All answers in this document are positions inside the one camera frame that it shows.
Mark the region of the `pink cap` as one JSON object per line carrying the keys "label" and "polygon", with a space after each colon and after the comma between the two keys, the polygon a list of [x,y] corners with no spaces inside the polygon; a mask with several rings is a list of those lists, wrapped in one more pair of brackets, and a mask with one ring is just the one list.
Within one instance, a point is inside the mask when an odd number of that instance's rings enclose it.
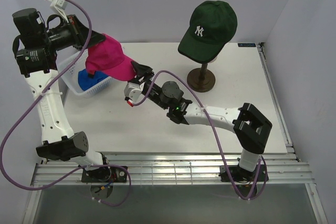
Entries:
{"label": "pink cap", "polygon": [[107,34],[105,40],[88,49],[85,66],[89,74],[97,71],[119,81],[130,81],[136,76],[132,59],[123,52],[121,44]]}

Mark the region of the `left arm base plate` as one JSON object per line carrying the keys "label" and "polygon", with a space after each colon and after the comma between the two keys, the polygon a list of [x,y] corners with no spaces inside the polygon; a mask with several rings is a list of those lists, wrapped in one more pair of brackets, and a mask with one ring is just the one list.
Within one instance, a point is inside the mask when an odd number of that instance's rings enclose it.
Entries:
{"label": "left arm base plate", "polygon": [[117,167],[99,167],[83,169],[81,182],[82,183],[125,183],[127,174],[123,169]]}

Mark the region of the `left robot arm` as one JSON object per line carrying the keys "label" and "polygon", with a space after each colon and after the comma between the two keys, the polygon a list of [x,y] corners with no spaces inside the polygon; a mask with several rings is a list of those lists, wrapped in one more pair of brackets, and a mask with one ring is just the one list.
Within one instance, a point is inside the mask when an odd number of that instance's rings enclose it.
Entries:
{"label": "left robot arm", "polygon": [[54,28],[49,22],[56,14],[43,20],[34,8],[15,12],[13,21],[19,35],[13,42],[13,53],[21,74],[37,102],[41,124],[42,144],[36,148],[38,156],[52,161],[73,161],[82,166],[87,175],[100,182],[111,177],[106,157],[89,148],[84,132],[75,133],[64,111],[57,77],[57,52],[68,47],[86,49],[105,40],[103,34],[83,25],[76,15],[60,17]]}

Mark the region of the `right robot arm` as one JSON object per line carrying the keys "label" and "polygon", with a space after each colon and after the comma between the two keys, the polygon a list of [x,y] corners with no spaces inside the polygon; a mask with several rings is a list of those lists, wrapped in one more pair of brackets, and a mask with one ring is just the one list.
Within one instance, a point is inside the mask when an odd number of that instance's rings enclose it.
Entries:
{"label": "right robot arm", "polygon": [[131,106],[140,105],[140,95],[146,96],[160,108],[167,110],[166,116],[176,124],[207,125],[235,133],[243,150],[235,168],[229,174],[234,181],[242,182],[254,178],[261,170],[258,165],[264,153],[272,123],[251,103],[240,108],[202,106],[183,97],[184,92],[174,81],[162,86],[154,83],[152,68],[131,61],[135,77],[124,90],[125,100]]}

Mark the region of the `dark green NY cap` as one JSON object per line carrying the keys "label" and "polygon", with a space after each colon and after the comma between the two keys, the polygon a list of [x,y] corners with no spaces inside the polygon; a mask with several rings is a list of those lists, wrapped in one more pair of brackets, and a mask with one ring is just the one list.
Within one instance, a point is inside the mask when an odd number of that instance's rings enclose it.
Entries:
{"label": "dark green NY cap", "polygon": [[177,50],[197,63],[209,63],[235,36],[237,27],[237,16],[229,3],[204,1],[194,9]]}

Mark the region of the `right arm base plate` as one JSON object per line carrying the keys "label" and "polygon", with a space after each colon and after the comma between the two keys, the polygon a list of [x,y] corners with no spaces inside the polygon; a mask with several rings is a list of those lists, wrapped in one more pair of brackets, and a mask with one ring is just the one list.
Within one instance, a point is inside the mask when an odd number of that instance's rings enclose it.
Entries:
{"label": "right arm base plate", "polygon": [[[256,166],[253,172],[246,171],[240,168],[238,165],[229,165],[228,168],[234,182],[248,183],[254,181],[255,176],[257,175],[258,166]],[[222,182],[230,182],[228,172],[226,171],[224,165],[219,167],[219,177],[221,178]],[[269,181],[265,165],[260,165],[257,181],[258,182]]]}

